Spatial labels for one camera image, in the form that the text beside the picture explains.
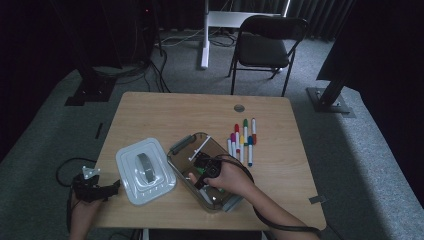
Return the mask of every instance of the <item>red marker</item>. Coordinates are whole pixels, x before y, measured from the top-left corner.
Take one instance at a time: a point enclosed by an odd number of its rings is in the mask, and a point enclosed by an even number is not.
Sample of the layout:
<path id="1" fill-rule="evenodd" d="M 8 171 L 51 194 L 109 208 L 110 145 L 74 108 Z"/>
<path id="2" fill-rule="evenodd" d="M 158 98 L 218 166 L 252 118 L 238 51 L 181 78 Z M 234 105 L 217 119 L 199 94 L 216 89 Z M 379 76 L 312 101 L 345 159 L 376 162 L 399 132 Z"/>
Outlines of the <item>red marker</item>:
<path id="1" fill-rule="evenodd" d="M 253 145 L 256 145 L 256 120 L 252 118 L 252 138 Z"/>
<path id="2" fill-rule="evenodd" d="M 237 157 L 237 153 L 236 153 L 236 135 L 234 133 L 231 133 L 230 135 L 231 138 L 231 152 L 233 153 L 231 156 L 233 157 Z"/>
<path id="3" fill-rule="evenodd" d="M 234 131 L 236 132 L 236 152 L 240 152 L 240 129 L 238 124 L 234 125 Z"/>

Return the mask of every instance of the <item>marker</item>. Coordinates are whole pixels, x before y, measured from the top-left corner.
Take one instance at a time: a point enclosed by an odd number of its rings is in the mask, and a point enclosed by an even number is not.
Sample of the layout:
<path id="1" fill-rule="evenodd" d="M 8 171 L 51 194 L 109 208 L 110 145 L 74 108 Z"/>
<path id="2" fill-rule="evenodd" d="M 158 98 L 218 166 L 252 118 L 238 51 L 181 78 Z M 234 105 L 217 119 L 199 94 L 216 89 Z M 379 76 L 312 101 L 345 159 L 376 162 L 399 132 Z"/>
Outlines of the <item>marker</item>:
<path id="1" fill-rule="evenodd" d="M 252 118 L 252 138 L 253 145 L 256 145 L 256 119 Z"/>
<path id="2" fill-rule="evenodd" d="M 249 136 L 249 162 L 248 162 L 248 166 L 251 167 L 253 166 L 253 138 L 252 136 Z"/>
<path id="3" fill-rule="evenodd" d="M 240 152 L 240 129 L 238 124 L 234 125 L 234 131 L 236 132 L 236 151 Z"/>
<path id="4" fill-rule="evenodd" d="M 244 138 L 243 135 L 240 136 L 240 162 L 244 162 Z"/>
<path id="5" fill-rule="evenodd" d="M 243 121 L 243 130 L 244 130 L 244 137 L 245 137 L 244 146 L 248 145 L 248 143 L 247 143 L 247 125 L 248 125 L 247 119 L 244 119 L 244 121 Z"/>
<path id="6" fill-rule="evenodd" d="M 237 151 L 236 151 L 236 135 L 234 133 L 231 133 L 231 156 L 237 157 Z"/>
<path id="7" fill-rule="evenodd" d="M 231 148 L 231 139 L 230 138 L 228 138 L 227 139 L 227 149 L 228 149 L 228 154 L 230 154 L 231 156 L 233 156 L 233 150 L 232 150 L 232 148 Z"/>

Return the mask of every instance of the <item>chair seat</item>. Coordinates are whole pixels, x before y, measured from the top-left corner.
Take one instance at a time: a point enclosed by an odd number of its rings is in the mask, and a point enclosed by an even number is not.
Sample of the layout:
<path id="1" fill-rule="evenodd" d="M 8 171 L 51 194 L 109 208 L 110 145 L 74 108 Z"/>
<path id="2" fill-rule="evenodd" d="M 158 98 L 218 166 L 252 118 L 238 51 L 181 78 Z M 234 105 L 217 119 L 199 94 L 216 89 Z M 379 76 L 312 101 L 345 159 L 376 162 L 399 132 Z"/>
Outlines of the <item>chair seat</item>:
<path id="1" fill-rule="evenodd" d="M 239 50 L 239 62 L 244 66 L 285 68 L 289 65 L 286 47 L 282 40 L 243 35 Z"/>

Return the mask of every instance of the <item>person's right hand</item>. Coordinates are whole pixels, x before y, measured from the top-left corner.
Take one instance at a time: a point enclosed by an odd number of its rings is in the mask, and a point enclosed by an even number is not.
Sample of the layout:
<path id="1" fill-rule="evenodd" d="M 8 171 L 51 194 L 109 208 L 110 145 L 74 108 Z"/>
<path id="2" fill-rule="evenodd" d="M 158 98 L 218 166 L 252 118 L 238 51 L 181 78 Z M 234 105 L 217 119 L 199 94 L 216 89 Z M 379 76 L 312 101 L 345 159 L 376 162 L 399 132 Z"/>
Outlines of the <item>person's right hand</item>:
<path id="1" fill-rule="evenodd" d="M 194 174 L 189 173 L 189 177 L 193 184 L 197 182 Z M 222 188 L 240 196 L 245 196 L 255 186 L 242 169 L 227 162 L 222 162 L 221 173 L 217 178 L 205 178 L 204 181 L 212 187 Z"/>

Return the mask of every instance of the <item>clear plastic container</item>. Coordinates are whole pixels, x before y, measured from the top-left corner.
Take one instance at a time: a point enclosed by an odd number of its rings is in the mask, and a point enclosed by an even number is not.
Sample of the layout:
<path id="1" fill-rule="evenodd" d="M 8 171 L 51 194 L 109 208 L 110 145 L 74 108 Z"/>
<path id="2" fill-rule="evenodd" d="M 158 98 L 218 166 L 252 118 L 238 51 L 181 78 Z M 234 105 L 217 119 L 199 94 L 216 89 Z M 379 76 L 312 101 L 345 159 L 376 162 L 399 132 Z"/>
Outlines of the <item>clear plastic container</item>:
<path id="1" fill-rule="evenodd" d="M 243 199 L 242 197 L 208 185 L 197 189 L 189 179 L 189 173 L 193 173 L 197 178 L 202 175 L 202 171 L 194 166 L 196 157 L 199 156 L 198 154 L 200 152 L 211 157 L 228 154 L 208 134 L 195 133 L 183 138 L 171 147 L 168 152 L 168 162 L 176 175 L 184 182 L 190 192 L 193 193 L 198 202 L 206 210 L 209 212 L 219 210 L 230 211 Z"/>

